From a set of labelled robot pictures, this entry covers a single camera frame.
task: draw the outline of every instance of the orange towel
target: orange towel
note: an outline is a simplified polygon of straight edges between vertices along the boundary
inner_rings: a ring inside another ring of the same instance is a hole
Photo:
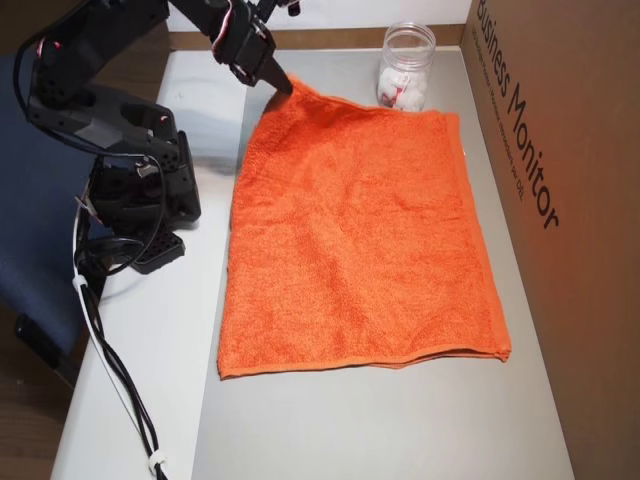
[[[221,378],[506,361],[457,115],[294,85],[263,115],[236,185]]]

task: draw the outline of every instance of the brown cardboard box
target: brown cardboard box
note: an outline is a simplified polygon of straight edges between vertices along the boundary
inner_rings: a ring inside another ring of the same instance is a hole
[[[640,476],[640,4],[474,0],[462,44],[575,476]]]

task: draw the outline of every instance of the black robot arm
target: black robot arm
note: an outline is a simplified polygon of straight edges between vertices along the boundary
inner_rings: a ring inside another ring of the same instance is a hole
[[[253,86],[263,79],[291,93],[291,83],[273,58],[275,42],[264,22],[276,6],[297,14],[298,2],[172,3],[209,37],[216,61],[229,65],[241,82]],[[167,0],[88,0],[49,28],[37,44],[25,106],[28,120],[50,136],[67,144],[81,141],[98,154],[87,210],[119,240],[89,240],[87,235],[79,239],[77,261],[94,270],[104,261],[124,262],[141,273],[161,267],[184,254],[172,230],[200,216],[187,137],[178,131],[172,112],[92,83],[109,60],[168,15]],[[131,154],[142,161],[129,166],[105,161],[109,155]],[[136,251],[136,244],[143,247]],[[118,245],[127,248],[119,251]]]

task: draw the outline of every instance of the glass jar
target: glass jar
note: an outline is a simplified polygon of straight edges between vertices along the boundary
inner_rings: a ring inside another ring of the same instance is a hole
[[[424,109],[435,48],[436,37],[424,25],[402,22],[389,27],[382,47],[378,103],[408,112]]]

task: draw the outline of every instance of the table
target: table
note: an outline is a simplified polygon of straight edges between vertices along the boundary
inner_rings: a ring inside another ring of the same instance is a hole
[[[375,103],[378,55],[278,53],[303,81],[363,104]],[[127,271],[110,279],[101,305],[107,336],[156,424],[170,479],[573,478],[459,49],[439,49],[433,68],[430,106],[461,115],[478,217],[512,337],[509,362],[450,358],[399,371],[220,382],[217,332],[237,158],[271,90],[245,90],[208,52],[171,55],[159,103],[189,135],[203,215],[196,228],[179,232],[185,257],[149,277]],[[53,476],[150,478],[92,347]]]

